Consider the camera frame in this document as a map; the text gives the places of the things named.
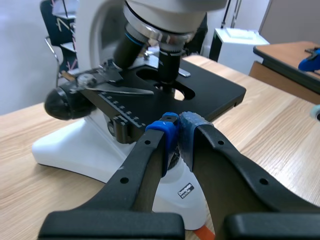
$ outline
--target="black microscope stage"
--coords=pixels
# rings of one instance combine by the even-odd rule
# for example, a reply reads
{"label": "black microscope stage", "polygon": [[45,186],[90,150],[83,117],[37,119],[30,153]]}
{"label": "black microscope stage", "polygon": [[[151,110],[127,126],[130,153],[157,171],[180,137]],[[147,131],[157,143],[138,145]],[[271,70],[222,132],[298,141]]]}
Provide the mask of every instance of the black microscope stage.
{"label": "black microscope stage", "polygon": [[135,126],[131,131],[134,139],[166,112],[194,112],[211,122],[243,101],[244,87],[185,60],[181,61],[180,68],[191,74],[189,77],[178,75],[174,85],[184,94],[183,101],[157,88],[159,83],[154,80],[157,70],[150,66],[121,72],[123,81],[117,85],[151,90],[154,95],[125,95],[87,89],[82,94],[110,119],[119,115],[126,118]]}

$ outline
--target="objective lens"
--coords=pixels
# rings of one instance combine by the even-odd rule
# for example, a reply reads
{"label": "objective lens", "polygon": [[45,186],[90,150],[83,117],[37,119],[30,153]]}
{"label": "objective lens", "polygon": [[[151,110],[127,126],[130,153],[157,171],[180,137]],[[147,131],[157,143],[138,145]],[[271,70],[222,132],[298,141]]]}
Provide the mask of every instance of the objective lens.
{"label": "objective lens", "polygon": [[129,68],[135,62],[147,41],[147,37],[143,36],[128,23],[124,37],[114,52],[114,64],[120,69]]}
{"label": "objective lens", "polygon": [[178,77],[182,45],[160,45],[158,77],[159,81],[171,85]]}

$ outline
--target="microscope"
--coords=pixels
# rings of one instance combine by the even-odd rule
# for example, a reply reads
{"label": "microscope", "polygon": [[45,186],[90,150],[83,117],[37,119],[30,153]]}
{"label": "microscope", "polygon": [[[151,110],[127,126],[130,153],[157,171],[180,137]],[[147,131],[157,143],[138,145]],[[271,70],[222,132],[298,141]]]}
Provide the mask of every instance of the microscope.
{"label": "microscope", "polygon": [[[206,12],[226,2],[79,0],[80,73],[53,89],[44,104],[54,118],[79,120],[36,141],[35,160],[107,183],[164,113],[189,111],[212,122],[240,104],[245,88],[181,60]],[[139,57],[149,39],[158,41],[158,57]],[[175,99],[176,92],[184,99]],[[170,159],[152,210],[179,214],[185,229],[199,229],[207,218],[202,188],[178,149]]]}

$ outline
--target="white microscope base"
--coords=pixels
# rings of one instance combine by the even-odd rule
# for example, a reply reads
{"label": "white microscope base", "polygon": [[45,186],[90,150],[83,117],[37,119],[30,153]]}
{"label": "white microscope base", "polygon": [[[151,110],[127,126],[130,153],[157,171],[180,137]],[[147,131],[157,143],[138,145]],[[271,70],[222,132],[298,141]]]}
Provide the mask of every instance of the white microscope base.
{"label": "white microscope base", "polygon": [[[41,165],[79,173],[106,183],[134,145],[119,144],[109,133],[98,131],[94,122],[87,118],[39,139],[33,144],[32,153]],[[189,184],[194,189],[181,198],[178,192]],[[180,214],[186,230],[196,230],[205,224],[205,196],[182,159],[160,180],[152,210]]]}

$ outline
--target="wooden desk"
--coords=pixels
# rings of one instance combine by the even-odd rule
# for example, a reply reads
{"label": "wooden desk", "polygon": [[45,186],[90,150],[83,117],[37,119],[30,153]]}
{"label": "wooden desk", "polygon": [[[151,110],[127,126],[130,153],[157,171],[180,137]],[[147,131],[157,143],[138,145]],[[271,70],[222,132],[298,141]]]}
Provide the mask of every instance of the wooden desk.
{"label": "wooden desk", "polygon": [[[320,205],[320,123],[312,104],[201,56],[187,58],[247,89],[242,104],[214,121],[243,154],[299,196]],[[0,116],[0,239],[35,239],[46,215],[79,206],[103,184],[36,164],[34,141],[72,123],[43,105]],[[213,229],[210,216],[206,225]],[[197,239],[187,232],[188,239]]]}
{"label": "wooden desk", "polygon": [[310,56],[305,49],[316,46],[316,43],[308,41],[257,46],[254,52],[263,58],[263,63],[255,62],[249,76],[311,103],[320,104],[320,71],[298,70],[299,63]]}

